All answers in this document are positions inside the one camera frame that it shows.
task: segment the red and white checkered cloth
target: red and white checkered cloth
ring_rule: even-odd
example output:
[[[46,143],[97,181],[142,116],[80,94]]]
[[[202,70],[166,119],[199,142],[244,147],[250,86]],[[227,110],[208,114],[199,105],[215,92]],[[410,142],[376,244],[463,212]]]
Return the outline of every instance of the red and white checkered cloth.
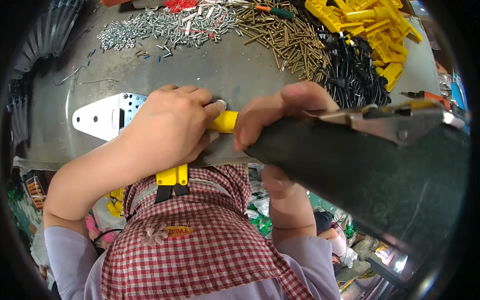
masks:
[[[276,278],[290,299],[312,299],[275,247],[245,216],[252,187],[242,165],[189,169],[189,194],[154,204],[155,176],[124,190],[133,215],[112,242],[102,268],[106,299],[171,299],[209,294]],[[134,202],[135,196],[143,198]],[[148,246],[147,227],[189,226],[194,232]]]

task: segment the yellow label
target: yellow label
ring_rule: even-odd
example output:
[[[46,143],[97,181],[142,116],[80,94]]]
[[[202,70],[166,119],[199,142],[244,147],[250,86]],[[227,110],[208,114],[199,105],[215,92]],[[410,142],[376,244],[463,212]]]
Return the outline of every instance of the yellow label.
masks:
[[[167,226],[165,230],[168,230],[168,237],[181,237],[193,232],[193,228],[186,226]]]

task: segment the pile of yellow plastic parts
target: pile of yellow plastic parts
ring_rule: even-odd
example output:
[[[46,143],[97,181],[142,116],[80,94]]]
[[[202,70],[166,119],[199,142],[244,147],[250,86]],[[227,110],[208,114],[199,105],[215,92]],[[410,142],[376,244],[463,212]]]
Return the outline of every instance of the pile of yellow plastic parts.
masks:
[[[421,35],[405,20],[399,8],[400,0],[335,0],[338,7],[327,6],[327,0],[306,0],[305,8],[332,33],[349,31],[365,38],[373,49],[373,65],[380,76],[388,80],[385,89],[390,92],[403,72],[408,51],[403,38],[417,43]]]

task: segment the screwdriver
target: screwdriver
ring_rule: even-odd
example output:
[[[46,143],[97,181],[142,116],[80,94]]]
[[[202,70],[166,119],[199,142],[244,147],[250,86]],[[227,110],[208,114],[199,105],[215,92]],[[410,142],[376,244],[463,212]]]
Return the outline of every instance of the screwdriver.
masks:
[[[289,20],[293,20],[293,18],[295,18],[294,13],[287,10],[283,10],[281,8],[266,7],[266,6],[260,6],[260,5],[255,6],[255,8],[258,10],[262,10],[262,11],[266,11],[271,14],[274,14],[276,16],[279,16],[280,18],[285,18]]]

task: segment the dark green tool handle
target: dark green tool handle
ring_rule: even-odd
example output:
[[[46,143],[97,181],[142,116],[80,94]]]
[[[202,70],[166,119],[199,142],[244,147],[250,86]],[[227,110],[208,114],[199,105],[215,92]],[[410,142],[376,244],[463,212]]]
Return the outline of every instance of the dark green tool handle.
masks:
[[[399,147],[344,125],[282,119],[245,152],[421,260],[446,245],[456,222],[468,150],[469,137],[448,125]]]

